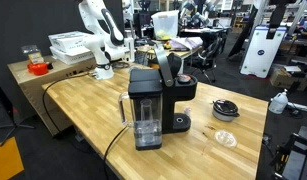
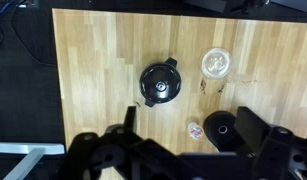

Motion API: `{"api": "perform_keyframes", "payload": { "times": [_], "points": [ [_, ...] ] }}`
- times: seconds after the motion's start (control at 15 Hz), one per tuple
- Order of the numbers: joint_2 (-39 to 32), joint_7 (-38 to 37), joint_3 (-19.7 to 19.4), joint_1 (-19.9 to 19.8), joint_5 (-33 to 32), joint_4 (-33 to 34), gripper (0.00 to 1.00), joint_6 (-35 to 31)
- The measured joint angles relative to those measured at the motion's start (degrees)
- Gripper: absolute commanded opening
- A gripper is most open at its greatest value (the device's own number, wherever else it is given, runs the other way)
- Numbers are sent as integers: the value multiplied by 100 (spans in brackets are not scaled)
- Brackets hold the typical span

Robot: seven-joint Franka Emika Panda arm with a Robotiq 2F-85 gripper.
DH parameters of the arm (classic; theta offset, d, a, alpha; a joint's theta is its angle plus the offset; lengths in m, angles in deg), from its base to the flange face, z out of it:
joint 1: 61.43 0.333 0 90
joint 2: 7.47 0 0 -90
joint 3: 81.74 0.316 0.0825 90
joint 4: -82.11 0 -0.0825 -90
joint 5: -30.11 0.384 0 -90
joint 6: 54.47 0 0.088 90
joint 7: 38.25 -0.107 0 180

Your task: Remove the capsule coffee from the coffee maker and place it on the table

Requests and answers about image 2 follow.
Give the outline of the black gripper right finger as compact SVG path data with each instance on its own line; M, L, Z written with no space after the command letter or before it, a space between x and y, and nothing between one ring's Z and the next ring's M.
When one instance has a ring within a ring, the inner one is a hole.
M253 152L257 152L271 127L248 107L237 109L235 129Z

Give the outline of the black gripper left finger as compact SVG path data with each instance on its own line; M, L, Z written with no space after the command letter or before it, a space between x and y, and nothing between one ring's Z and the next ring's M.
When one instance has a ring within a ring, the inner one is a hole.
M124 119L124 128L133 133L136 132L136 107L129 106L126 111L125 119Z

